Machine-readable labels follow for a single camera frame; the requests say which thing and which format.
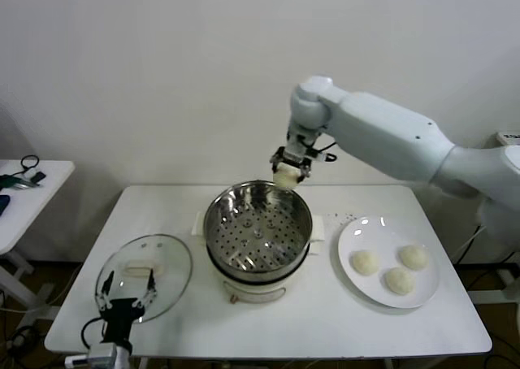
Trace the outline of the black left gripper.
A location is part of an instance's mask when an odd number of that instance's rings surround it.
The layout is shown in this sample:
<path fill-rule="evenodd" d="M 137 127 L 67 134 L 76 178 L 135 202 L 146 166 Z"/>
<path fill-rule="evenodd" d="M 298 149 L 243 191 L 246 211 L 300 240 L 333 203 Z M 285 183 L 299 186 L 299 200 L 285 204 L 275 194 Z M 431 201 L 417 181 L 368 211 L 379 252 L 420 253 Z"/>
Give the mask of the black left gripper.
<path fill-rule="evenodd" d="M 101 288 L 95 293 L 95 300 L 101 317 L 106 322 L 106 330 L 102 341 L 104 343 L 128 344 L 132 324 L 139 319 L 139 308 L 147 308 L 157 297 L 154 270 L 149 271 L 146 291 L 143 297 L 119 298 L 110 302 L 109 295 L 114 279 L 110 272 Z"/>

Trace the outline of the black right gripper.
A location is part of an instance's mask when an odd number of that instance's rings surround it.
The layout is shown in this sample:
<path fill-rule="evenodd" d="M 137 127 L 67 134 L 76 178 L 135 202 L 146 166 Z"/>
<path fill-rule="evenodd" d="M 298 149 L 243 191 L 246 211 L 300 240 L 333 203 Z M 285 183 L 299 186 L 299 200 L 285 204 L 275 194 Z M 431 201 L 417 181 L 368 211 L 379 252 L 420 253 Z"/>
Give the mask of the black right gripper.
<path fill-rule="evenodd" d="M 308 156 L 310 147 L 303 141 L 288 141 L 283 150 L 277 150 L 271 156 L 271 170 L 275 174 L 281 163 L 300 169 L 298 182 L 310 177 L 312 162 Z"/>

